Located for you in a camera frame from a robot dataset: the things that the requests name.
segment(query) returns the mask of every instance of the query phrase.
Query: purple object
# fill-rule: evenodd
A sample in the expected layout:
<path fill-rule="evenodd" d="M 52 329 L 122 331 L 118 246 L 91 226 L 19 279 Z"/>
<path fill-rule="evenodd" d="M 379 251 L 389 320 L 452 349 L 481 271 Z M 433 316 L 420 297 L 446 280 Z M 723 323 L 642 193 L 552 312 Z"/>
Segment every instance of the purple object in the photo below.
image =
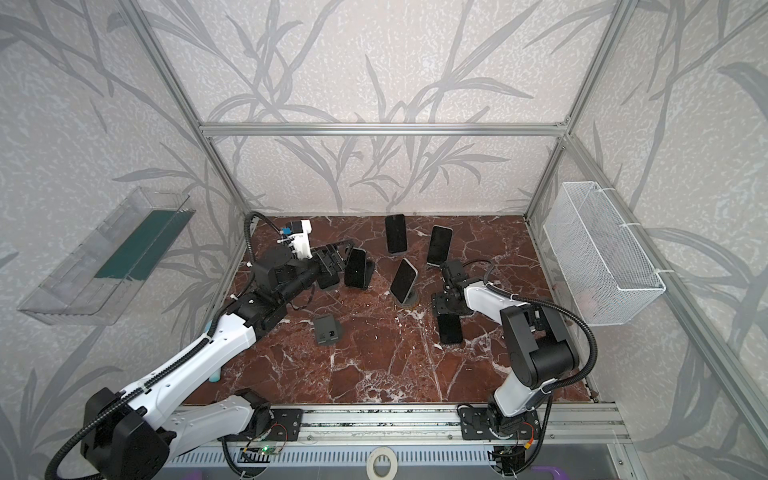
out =
<path fill-rule="evenodd" d="M 549 472 L 552 474 L 552 480 L 571 480 L 568 474 L 558 467 L 531 467 L 533 472 Z"/>

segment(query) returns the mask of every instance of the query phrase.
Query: marble surface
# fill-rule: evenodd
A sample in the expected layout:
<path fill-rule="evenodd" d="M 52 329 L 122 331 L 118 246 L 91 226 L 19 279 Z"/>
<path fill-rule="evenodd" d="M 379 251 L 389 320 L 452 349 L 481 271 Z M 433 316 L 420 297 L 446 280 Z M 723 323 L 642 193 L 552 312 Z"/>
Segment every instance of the marble surface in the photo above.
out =
<path fill-rule="evenodd" d="M 278 227 L 294 218 L 275 219 Z M 303 310 L 288 309 L 287 317 L 264 339 L 222 368 L 217 383 L 205 382 L 187 399 L 205 405 L 232 392 L 251 388 L 272 403 L 353 402 L 484 402 L 510 373 L 502 328 L 480 314 L 462 319 L 465 341 L 443 346 L 429 308 L 432 293 L 442 288 L 439 269 L 426 265 L 432 226 L 454 230 L 450 258 L 492 257 L 494 278 L 512 292 L 550 297 L 522 217 L 406 217 L 408 252 L 419 271 L 419 303 L 398 308 L 389 293 L 402 256 L 386 251 L 383 217 L 316 217 L 312 245 L 354 239 L 376 262 L 368 290 L 342 284 L 331 292 L 317 291 Z M 257 252 L 273 242 L 274 233 L 259 225 L 253 235 Z M 470 274 L 481 276 L 475 263 Z M 242 266 L 233 290 L 242 286 Z M 306 304 L 309 292 L 294 302 Z M 331 313 L 342 324 L 334 346 L 315 343 L 312 319 Z M 558 401 L 588 401 L 583 384 L 561 389 Z"/>

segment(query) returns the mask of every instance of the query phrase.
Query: roll of tape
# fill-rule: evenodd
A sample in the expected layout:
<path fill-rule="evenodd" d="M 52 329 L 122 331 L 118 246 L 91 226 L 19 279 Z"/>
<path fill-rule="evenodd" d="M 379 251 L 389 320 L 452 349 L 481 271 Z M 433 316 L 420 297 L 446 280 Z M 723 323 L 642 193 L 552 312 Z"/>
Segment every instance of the roll of tape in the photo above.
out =
<path fill-rule="evenodd" d="M 373 463 L 382 455 L 389 459 L 389 472 L 383 477 L 373 470 Z M 378 447 L 371 452 L 371 455 L 368 455 L 366 472 L 368 473 L 369 480 L 392 480 L 397 475 L 397 455 L 395 455 L 390 447 Z"/>

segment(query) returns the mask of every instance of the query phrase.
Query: phone stand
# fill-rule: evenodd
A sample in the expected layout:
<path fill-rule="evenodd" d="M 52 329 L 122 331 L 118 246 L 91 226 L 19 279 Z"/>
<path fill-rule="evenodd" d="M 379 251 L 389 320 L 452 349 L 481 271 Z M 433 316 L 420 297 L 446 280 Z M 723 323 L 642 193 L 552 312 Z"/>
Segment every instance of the phone stand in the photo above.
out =
<path fill-rule="evenodd" d="M 397 306 L 404 309 L 411 309 L 416 306 L 417 303 L 419 303 L 419 293 L 416 292 L 416 290 L 411 290 L 411 293 L 406 297 L 406 301 L 404 303 L 400 303 L 400 301 L 397 300 L 397 297 L 394 295 L 392 295 L 392 298 L 395 300 L 395 304 Z"/>

